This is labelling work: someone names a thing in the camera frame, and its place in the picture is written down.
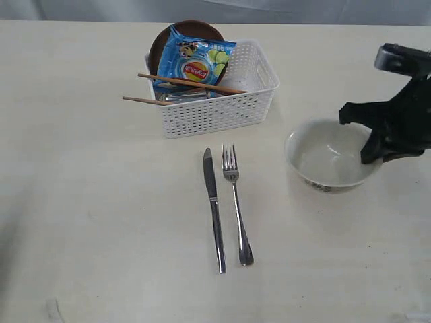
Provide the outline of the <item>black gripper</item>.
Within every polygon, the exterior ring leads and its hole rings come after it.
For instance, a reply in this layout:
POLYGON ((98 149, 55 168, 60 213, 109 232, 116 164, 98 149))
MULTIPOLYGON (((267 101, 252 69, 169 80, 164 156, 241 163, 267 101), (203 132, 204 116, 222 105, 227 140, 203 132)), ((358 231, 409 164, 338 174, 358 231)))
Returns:
POLYGON ((362 164, 419 157, 430 148, 430 80, 410 80, 389 101, 346 102, 339 123, 372 129, 360 152, 362 164), (376 130, 385 130, 385 135, 376 130))

